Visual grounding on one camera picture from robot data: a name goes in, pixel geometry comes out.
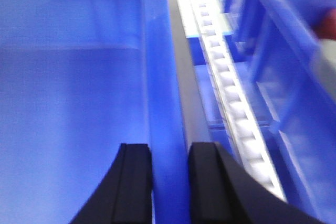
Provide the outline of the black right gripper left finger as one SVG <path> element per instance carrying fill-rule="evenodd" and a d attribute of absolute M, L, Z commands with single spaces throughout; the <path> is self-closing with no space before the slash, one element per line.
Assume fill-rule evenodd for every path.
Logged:
<path fill-rule="evenodd" d="M 122 143 L 103 180 L 71 223 L 152 223 L 152 189 L 148 145 Z"/>

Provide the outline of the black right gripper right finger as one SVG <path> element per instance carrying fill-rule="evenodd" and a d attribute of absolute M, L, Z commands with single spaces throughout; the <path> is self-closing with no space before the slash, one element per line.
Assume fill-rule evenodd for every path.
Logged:
<path fill-rule="evenodd" d="M 192 223 L 319 223 L 265 189 L 219 143 L 192 143 L 188 173 Z"/>

